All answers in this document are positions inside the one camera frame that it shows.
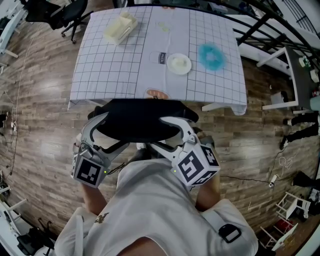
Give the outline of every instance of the white plate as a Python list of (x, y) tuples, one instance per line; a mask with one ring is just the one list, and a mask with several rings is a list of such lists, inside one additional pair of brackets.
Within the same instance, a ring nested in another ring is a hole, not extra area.
[[(184, 67), (176, 67), (173, 64), (173, 60), (175, 58), (183, 59), (186, 65)], [(192, 64), (191, 64), (191, 60), (186, 55), (182, 53), (174, 53), (168, 57), (168, 59), (166, 60), (166, 65), (172, 73), (175, 73), (177, 75), (185, 75), (191, 70)]]

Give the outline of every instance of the black and white marker cube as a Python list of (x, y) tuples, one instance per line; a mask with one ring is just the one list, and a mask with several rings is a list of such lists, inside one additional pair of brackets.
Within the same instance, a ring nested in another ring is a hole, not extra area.
[(185, 157), (177, 163), (173, 171), (186, 185), (202, 185), (220, 170), (214, 150), (206, 145), (195, 145)]
[(102, 165), (79, 154), (73, 156), (71, 177), (76, 181), (97, 188), (101, 176), (104, 175), (103, 171), (104, 167)]

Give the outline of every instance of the shoe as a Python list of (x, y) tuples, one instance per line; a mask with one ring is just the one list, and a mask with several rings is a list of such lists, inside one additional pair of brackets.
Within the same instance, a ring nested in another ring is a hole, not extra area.
[(280, 143), (280, 150), (283, 150), (286, 146), (288, 146), (289, 141), (287, 139), (287, 136), (284, 136), (281, 143)]
[(286, 125), (286, 126), (292, 126), (291, 120), (289, 120), (289, 119), (283, 119), (282, 122), (283, 122), (283, 124)]
[(142, 150), (142, 149), (146, 149), (147, 145), (145, 143), (137, 143), (136, 144), (136, 149), (137, 150)]

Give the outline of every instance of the white t-shirt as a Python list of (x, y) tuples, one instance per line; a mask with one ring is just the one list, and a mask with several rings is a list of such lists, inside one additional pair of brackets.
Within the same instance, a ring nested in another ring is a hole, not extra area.
[(170, 169), (166, 159), (130, 163), (120, 172), (115, 195), (98, 218), (83, 208), (76, 210), (56, 241), (56, 254), (74, 255), (76, 216), (81, 215), (84, 256), (116, 256), (142, 237), (156, 242), (168, 256), (254, 256), (258, 240), (236, 207), (223, 199), (208, 210), (241, 230), (238, 239), (226, 243)]

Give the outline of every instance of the person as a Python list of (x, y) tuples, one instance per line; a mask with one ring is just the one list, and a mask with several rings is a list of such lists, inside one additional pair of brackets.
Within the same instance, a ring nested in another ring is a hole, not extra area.
[(9, 112), (6, 112), (5, 114), (0, 114), (0, 133), (3, 134), (4, 126), (5, 126), (5, 121), (9, 117)]
[(304, 172), (299, 171), (293, 178), (291, 186), (299, 186), (303, 188), (312, 188), (320, 191), (320, 178), (311, 179)]
[[(220, 199), (219, 174), (200, 186), (194, 204), (190, 188), (171, 171), (169, 160), (151, 159), (152, 154), (143, 143), (137, 143), (137, 149), (119, 173), (109, 202), (98, 188), (81, 184), (86, 208), (76, 209), (65, 225), (55, 243), (56, 255), (257, 253), (259, 244), (254, 231), (229, 200)], [(224, 226), (223, 222), (240, 232), (232, 229), (226, 235), (219, 234), (221, 229), (218, 232), (217, 227)], [(225, 239), (235, 240), (227, 243)]]
[(303, 130), (296, 131), (293, 134), (289, 134), (283, 137), (281, 143), (280, 143), (280, 150), (283, 150), (290, 142), (293, 142), (295, 140), (299, 140), (306, 137), (311, 136), (317, 136), (320, 134), (320, 116), (317, 111), (313, 113), (306, 113), (298, 115), (297, 117), (289, 119), (284, 119), (283, 124), (287, 126), (294, 126), (299, 123), (314, 123), (308, 128), (305, 128)]

